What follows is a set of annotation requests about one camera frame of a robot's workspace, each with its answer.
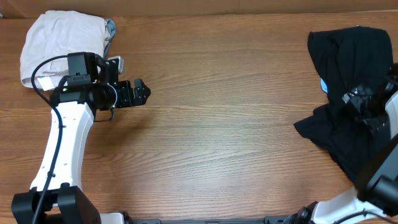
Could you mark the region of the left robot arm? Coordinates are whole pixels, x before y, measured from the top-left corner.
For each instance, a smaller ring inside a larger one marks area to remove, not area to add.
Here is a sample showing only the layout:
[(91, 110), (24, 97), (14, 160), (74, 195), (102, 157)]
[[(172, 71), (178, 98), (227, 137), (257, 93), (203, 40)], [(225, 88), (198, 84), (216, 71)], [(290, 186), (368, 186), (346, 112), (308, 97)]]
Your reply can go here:
[(119, 80), (124, 60), (90, 52), (65, 56), (68, 75), (49, 98), (51, 130), (40, 169), (26, 193), (15, 194), (18, 223), (131, 223), (126, 212), (100, 213), (81, 189), (81, 168), (97, 111), (144, 105), (150, 89), (141, 79)]

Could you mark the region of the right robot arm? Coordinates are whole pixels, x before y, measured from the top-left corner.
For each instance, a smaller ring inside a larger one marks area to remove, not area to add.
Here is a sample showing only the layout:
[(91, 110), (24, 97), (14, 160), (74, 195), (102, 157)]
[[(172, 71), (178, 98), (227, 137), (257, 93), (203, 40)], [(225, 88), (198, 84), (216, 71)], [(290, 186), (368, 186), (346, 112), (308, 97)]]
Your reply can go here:
[(359, 172), (353, 188), (302, 207), (282, 223), (358, 223), (372, 218), (391, 223), (397, 215), (397, 64), (392, 65), (378, 92), (359, 85), (342, 99), (357, 123), (372, 133), (388, 130), (390, 141)]

